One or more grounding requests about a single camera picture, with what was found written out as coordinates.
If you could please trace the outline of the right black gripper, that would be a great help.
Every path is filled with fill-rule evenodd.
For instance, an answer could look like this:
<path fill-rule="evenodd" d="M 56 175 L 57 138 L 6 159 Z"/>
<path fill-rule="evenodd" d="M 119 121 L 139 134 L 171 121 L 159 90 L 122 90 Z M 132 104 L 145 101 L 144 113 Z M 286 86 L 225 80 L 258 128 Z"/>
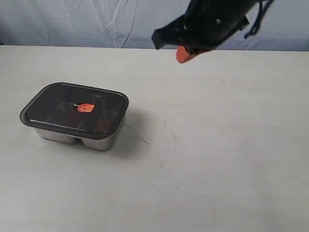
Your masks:
<path fill-rule="evenodd" d="M 186 12 L 164 27 L 154 30 L 155 48 L 178 46 L 176 60 L 186 63 L 194 56 L 210 52 L 236 32 L 243 30 L 249 21 L 246 17 L 256 0 L 192 0 Z"/>

